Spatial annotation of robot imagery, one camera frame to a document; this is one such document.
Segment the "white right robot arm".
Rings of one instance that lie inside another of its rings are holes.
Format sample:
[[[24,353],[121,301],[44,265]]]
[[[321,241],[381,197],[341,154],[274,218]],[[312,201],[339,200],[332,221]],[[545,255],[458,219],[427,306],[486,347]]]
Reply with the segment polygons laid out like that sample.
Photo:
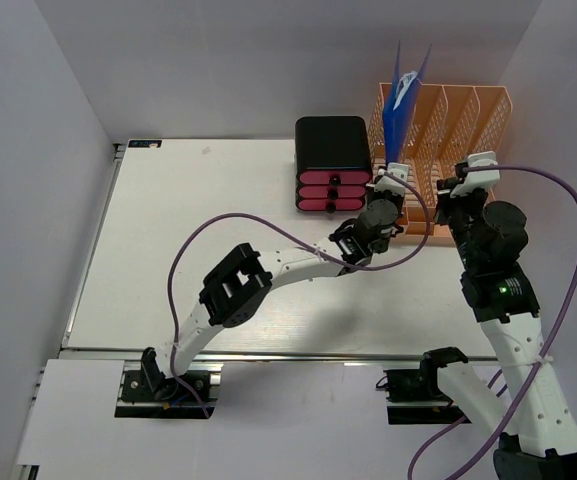
[[[449,228],[464,266],[467,304],[518,401],[493,453],[500,479],[577,479],[577,425],[544,344],[540,306],[518,259],[528,243],[526,217],[515,205],[489,201],[476,187],[438,183],[435,220]]]

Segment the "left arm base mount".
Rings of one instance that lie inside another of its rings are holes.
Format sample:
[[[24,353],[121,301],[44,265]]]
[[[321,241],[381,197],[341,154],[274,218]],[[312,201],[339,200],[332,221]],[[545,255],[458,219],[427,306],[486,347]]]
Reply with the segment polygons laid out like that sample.
[[[217,401],[216,375],[208,370],[190,370],[182,376],[202,400],[208,415],[194,395],[176,380],[165,379],[153,393],[139,369],[125,370],[114,416],[133,419],[207,420]]]

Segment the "blue plastic document case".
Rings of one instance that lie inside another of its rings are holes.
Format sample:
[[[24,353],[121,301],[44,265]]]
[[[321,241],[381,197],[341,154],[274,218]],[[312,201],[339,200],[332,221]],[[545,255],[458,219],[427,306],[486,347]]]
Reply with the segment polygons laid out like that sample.
[[[418,70],[402,73],[400,71],[401,43],[398,43],[391,89],[382,109],[384,153],[387,165],[399,161],[431,51],[432,46],[429,46]]]

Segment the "black pink drawer organizer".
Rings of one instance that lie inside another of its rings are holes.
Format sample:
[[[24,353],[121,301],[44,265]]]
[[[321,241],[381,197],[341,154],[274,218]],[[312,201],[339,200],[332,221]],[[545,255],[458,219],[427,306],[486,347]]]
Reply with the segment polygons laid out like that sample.
[[[302,212],[364,207],[372,164],[359,116],[304,116],[295,123],[295,206]]]

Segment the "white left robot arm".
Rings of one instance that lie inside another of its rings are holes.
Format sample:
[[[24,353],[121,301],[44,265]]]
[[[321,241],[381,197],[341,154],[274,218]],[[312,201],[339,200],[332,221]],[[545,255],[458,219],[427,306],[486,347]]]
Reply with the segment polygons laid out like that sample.
[[[194,358],[225,329],[252,319],[265,297],[281,287],[315,278],[336,278],[368,271],[372,257],[388,250],[401,231],[401,197],[379,196],[358,217],[344,221],[324,239],[295,248],[259,252],[248,243],[235,246],[203,279],[189,316],[180,321],[174,303],[175,272],[191,241],[174,257],[166,280],[173,337],[160,350],[149,347],[141,358],[141,382],[156,400],[192,388],[185,374]]]

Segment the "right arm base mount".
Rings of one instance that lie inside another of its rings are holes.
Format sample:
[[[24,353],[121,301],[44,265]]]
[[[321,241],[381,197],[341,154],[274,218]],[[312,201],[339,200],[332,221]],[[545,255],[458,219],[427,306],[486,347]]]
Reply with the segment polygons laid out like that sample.
[[[422,355],[415,369],[388,369],[375,384],[386,393],[389,425],[449,425],[464,414],[438,387],[438,371],[452,363],[469,362],[457,347],[443,347]]]

